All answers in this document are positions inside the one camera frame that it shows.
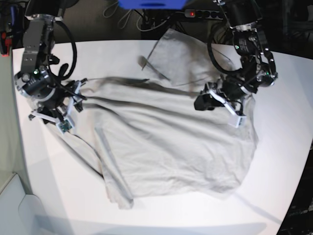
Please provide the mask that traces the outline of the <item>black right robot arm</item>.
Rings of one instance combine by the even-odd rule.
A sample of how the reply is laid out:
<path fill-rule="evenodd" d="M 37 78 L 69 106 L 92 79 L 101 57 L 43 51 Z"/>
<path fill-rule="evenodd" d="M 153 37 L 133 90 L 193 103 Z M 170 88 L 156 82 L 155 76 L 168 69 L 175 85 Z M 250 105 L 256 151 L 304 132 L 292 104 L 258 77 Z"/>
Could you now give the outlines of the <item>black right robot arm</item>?
<path fill-rule="evenodd" d="M 39 117 L 46 122 L 62 122 L 72 108 L 78 112 L 83 110 L 86 97 L 80 93 L 80 87 L 86 80 L 62 84 L 72 76 L 77 63 L 75 39 L 63 22 L 65 10 L 76 3 L 75 0 L 31 0 L 27 4 L 24 16 L 28 23 L 22 38 L 24 53 L 14 82 L 17 91 L 34 102 L 29 119 Z M 51 71 L 51 66 L 60 62 L 52 53 L 56 25 L 64 30 L 72 48 L 71 65 L 63 64 L 58 74 Z"/>

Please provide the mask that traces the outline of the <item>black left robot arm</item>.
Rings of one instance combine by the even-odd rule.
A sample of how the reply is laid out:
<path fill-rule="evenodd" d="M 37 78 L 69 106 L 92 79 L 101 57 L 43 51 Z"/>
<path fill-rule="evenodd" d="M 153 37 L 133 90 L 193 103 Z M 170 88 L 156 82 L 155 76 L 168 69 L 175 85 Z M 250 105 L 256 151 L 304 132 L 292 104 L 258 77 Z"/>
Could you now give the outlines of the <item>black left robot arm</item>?
<path fill-rule="evenodd" d="M 205 84 L 194 102 L 194 108 L 197 111 L 213 111 L 225 107 L 236 115 L 243 114 L 243 100 L 256 94 L 259 87 L 271 86 L 278 78 L 276 64 L 260 24 L 262 17 L 257 12 L 257 4 L 251 0 L 219 0 L 217 5 L 224 19 L 211 29 L 207 51 L 221 77 Z M 240 56 L 240 69 L 226 70 L 214 56 L 212 42 L 224 26 L 231 30 L 233 46 Z"/>

